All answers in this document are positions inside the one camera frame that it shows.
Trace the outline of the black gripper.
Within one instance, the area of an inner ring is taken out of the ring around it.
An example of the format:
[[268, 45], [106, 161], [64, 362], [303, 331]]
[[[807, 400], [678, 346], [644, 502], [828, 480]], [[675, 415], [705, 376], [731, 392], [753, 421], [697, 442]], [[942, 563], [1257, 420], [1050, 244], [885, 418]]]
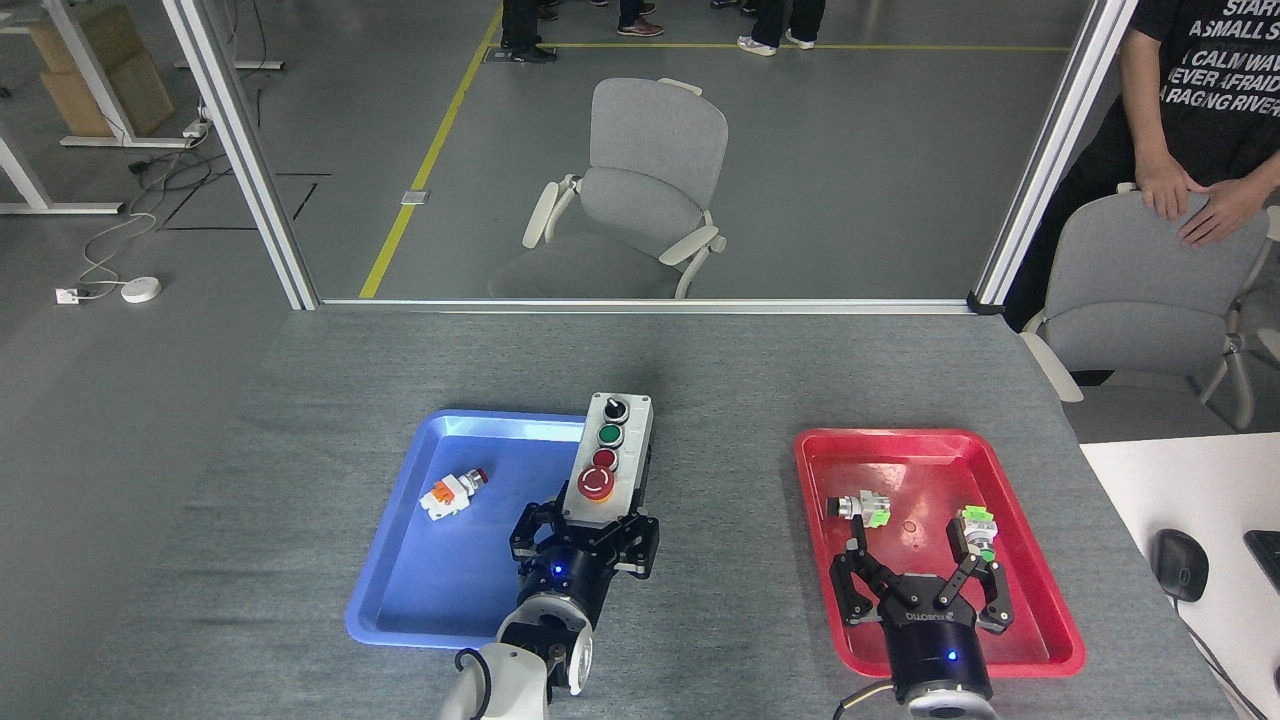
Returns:
[[[997, 533], [992, 518], [952, 518], [947, 537], [957, 566], [945, 582], [892, 573], [868, 551], [863, 520], [851, 520], [852, 537], [829, 566], [835, 598], [841, 620], [849, 626], [879, 623], [879, 609], [884, 609], [884, 638], [899, 703], [928, 691], [960, 691], [991, 700], [993, 692], [977, 625], [1002, 634], [1014, 620], [1004, 565], [995, 555]], [[881, 606], [855, 588], [852, 575], [864, 580]], [[978, 616], [960, 596], [972, 577], [978, 578], [986, 597]]]
[[616, 571], [645, 580], [659, 543], [659, 523], [643, 512], [630, 512], [598, 533], [598, 556], [577, 548], [559, 500], [529, 503], [509, 534], [509, 550], [518, 569], [518, 603], [534, 596], [571, 600], [589, 620], [599, 623]]

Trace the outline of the person's right hand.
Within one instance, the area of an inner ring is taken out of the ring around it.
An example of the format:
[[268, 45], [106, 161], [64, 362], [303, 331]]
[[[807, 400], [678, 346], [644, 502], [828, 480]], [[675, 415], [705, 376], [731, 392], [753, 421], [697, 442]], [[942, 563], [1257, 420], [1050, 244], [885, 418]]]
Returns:
[[1167, 154], [1135, 160], [1135, 183], [1146, 205], [1166, 220], [1176, 220], [1189, 208], [1192, 193], [1206, 193], [1207, 188], [1187, 173], [1181, 164]]

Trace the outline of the person's left hand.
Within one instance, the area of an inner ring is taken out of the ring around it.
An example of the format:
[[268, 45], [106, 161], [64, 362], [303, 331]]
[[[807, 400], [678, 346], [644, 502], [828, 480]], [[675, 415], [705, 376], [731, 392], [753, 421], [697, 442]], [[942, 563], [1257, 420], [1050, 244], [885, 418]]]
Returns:
[[1183, 243], [1203, 247], [1224, 241], [1257, 214], [1272, 186], [1266, 179], [1225, 179], [1206, 188], [1204, 206], [1179, 229]]

